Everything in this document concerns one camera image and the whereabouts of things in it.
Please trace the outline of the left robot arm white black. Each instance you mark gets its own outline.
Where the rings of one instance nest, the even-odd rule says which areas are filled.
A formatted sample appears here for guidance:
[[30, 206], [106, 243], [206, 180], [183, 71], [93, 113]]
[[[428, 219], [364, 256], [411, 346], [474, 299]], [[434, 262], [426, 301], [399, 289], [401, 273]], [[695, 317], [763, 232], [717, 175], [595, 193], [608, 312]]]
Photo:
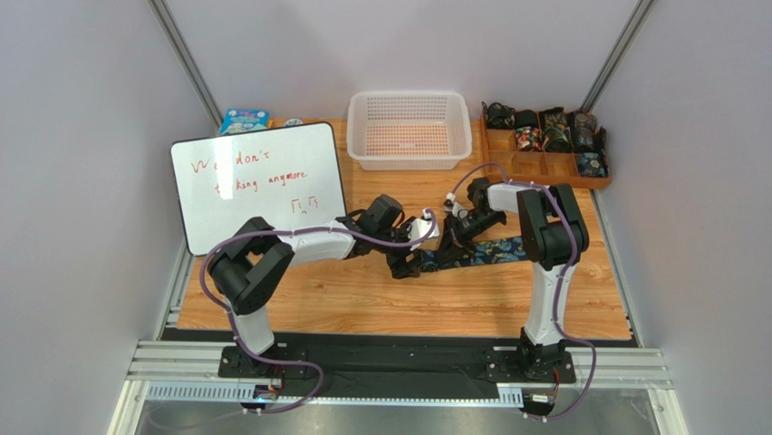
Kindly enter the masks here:
[[210, 278], [220, 293], [215, 301], [225, 310], [237, 344], [251, 356], [262, 355], [275, 343], [266, 305], [289, 268], [371, 251], [402, 260], [439, 236], [432, 210], [419, 217], [402, 214], [396, 199], [380, 195], [365, 210], [317, 227], [281, 230], [253, 217], [206, 254], [199, 279]]

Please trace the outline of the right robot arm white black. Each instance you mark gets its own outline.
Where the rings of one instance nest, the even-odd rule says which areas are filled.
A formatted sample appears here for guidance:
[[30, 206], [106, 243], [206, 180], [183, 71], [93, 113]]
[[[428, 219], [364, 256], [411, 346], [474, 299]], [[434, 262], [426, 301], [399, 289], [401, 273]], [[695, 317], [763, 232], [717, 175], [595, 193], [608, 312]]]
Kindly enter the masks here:
[[550, 375], [565, 359], [568, 286], [589, 243], [573, 190], [567, 184], [547, 187], [482, 177], [468, 185], [468, 199], [470, 209], [458, 206], [454, 196], [446, 199], [448, 213], [433, 262], [438, 267], [496, 262], [500, 248], [474, 239], [496, 224], [506, 224], [508, 214], [517, 215], [521, 234], [509, 243], [519, 246], [519, 257], [533, 267], [531, 304], [517, 347], [517, 369], [528, 380]]

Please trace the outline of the dark blue floral necktie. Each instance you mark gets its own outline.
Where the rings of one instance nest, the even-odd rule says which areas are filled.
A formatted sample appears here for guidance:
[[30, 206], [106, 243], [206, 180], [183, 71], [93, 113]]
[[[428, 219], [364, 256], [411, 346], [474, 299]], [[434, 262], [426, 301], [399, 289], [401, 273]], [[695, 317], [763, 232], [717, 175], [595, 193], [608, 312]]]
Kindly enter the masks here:
[[453, 268], [485, 266], [527, 260], [521, 237], [474, 242], [470, 249], [458, 246], [423, 250], [420, 272], [433, 273]]

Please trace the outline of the white plastic perforated basket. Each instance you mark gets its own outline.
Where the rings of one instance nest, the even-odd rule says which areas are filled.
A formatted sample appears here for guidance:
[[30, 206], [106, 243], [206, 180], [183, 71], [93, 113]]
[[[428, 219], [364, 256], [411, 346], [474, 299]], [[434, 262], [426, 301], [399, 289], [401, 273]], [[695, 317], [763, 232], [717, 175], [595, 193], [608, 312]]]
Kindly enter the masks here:
[[451, 91], [358, 92], [346, 143], [364, 170], [454, 169], [473, 150], [468, 106]]

